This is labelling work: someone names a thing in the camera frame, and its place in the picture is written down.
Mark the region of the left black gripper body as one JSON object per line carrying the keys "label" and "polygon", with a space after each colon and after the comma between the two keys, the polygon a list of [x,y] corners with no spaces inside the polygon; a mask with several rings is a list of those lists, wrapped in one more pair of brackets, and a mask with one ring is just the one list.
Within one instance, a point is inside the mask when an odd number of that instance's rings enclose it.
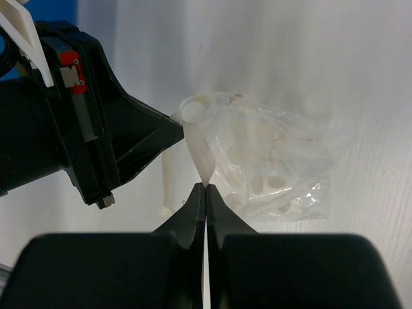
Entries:
{"label": "left black gripper body", "polygon": [[1,194],[63,170],[82,196],[95,196],[97,101],[86,51],[92,41],[68,21],[38,21],[35,33],[51,87],[1,32],[1,73],[22,69],[20,77],[1,81]]}

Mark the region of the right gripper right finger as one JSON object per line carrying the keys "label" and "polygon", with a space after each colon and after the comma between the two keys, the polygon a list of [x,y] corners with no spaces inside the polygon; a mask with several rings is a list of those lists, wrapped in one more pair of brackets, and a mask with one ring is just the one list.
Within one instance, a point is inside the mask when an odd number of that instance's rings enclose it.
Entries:
{"label": "right gripper right finger", "polygon": [[205,209],[211,307],[229,308],[230,301],[225,291],[228,281],[228,262],[223,249],[225,239],[229,235],[257,232],[227,206],[213,184],[205,190]]}

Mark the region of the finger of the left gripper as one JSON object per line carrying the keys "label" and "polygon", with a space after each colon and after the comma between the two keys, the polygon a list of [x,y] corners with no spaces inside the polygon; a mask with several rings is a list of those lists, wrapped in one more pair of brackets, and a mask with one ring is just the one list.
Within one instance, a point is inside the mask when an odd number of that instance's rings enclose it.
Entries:
{"label": "finger of the left gripper", "polygon": [[183,139],[183,127],[121,86],[99,41],[85,32],[69,34],[85,74],[88,93],[97,103],[103,135],[88,146],[97,169],[99,192],[82,199],[107,205],[104,198],[134,180],[157,156]]}

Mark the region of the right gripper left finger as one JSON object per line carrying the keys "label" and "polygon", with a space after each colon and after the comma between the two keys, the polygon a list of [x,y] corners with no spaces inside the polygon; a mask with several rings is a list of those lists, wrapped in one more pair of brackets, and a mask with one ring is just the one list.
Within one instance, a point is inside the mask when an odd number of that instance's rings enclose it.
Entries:
{"label": "right gripper left finger", "polygon": [[202,183],[195,184],[184,205],[154,231],[167,232],[174,241],[166,308],[203,308],[205,193]]}

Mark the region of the clear zip top bag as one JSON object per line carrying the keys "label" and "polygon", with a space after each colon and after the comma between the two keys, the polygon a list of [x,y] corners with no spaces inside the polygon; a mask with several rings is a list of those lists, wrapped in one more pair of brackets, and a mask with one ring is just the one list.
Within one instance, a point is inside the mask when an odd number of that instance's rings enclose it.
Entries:
{"label": "clear zip top bag", "polygon": [[215,185],[237,215],[252,221],[324,219],[330,171],[353,140],[335,117],[304,117],[244,93],[195,93],[171,119],[183,127],[202,187]]}

